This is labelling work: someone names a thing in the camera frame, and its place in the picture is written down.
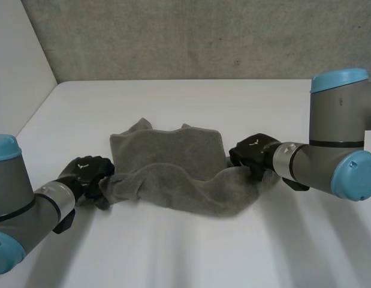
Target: white table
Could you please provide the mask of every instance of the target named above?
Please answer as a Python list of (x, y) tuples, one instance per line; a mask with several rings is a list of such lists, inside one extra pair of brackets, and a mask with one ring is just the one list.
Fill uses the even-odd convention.
[[(307, 142), (309, 80), (67, 82), (18, 136), (33, 188), (74, 157), (111, 157), (109, 135), (141, 117), (221, 132), (226, 152), (262, 132)], [(371, 152), (371, 133), (366, 149)], [(371, 199), (352, 203), (284, 183), (227, 220), (149, 203), (78, 209), (0, 288), (371, 287)]]

